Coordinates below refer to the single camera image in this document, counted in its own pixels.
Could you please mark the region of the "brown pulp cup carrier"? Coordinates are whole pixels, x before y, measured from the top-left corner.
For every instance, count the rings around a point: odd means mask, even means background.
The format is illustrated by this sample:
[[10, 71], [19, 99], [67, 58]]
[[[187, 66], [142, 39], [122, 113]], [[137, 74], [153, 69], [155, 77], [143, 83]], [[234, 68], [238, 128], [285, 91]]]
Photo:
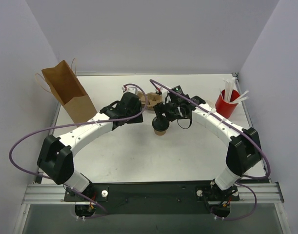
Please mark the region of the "brown pulp cup carrier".
[[[145, 106], [145, 97], [144, 97], [143, 93], [140, 91], [138, 91], [137, 95], [138, 95], [139, 99], [141, 100], [141, 106], [143, 108]], [[154, 106], [156, 106], [157, 104], [162, 102], [161, 95], [159, 95], [157, 93], [150, 92], [150, 93], [147, 93], [146, 96], [147, 96], [147, 100], [148, 100], [147, 108], [146, 108], [147, 110], [153, 111]]]

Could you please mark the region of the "brown paper coffee cup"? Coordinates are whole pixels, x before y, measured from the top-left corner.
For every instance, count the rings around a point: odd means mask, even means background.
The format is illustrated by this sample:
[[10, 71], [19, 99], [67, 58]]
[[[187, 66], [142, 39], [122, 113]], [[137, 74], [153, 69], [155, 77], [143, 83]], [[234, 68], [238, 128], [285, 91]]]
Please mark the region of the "brown paper coffee cup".
[[167, 130], [162, 130], [162, 131], [160, 131], [160, 130], [156, 130], [156, 129], [154, 129], [154, 133], [155, 133], [157, 136], [163, 136], [163, 135], [166, 134], [166, 132], [167, 132]]

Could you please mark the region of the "black plastic cup lid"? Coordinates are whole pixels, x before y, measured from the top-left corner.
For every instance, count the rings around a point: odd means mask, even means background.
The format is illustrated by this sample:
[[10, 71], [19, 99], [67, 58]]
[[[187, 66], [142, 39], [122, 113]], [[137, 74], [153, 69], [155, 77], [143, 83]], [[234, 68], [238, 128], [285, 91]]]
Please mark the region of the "black plastic cup lid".
[[152, 120], [153, 129], [159, 132], [166, 131], [169, 125], [169, 120], [165, 116], [161, 116], [161, 118], [155, 117]]

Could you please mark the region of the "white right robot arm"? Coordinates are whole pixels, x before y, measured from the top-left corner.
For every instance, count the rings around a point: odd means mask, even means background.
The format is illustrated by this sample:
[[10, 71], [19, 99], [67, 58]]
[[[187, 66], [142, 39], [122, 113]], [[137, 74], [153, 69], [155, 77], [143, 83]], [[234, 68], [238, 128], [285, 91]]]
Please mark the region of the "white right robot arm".
[[200, 97], [185, 95], [180, 86], [161, 87], [157, 93], [162, 101], [154, 106], [156, 116], [152, 126], [156, 135], [164, 135], [171, 122], [188, 119], [205, 127], [227, 146], [226, 167], [213, 180], [213, 187], [229, 190], [262, 160], [259, 136], [254, 128], [244, 129], [232, 123]]

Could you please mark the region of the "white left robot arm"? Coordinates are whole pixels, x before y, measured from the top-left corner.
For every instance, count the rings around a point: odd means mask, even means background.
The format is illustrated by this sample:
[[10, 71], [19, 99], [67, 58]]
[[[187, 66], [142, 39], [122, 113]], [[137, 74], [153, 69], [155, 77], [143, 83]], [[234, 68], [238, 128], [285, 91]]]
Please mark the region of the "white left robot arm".
[[142, 123], [141, 101], [136, 93], [126, 91], [120, 101], [102, 108], [91, 124], [55, 137], [50, 135], [43, 142], [37, 165], [56, 184], [75, 189], [81, 200], [88, 200], [93, 194], [92, 182], [75, 170], [73, 157], [96, 138], [116, 128], [131, 123]]

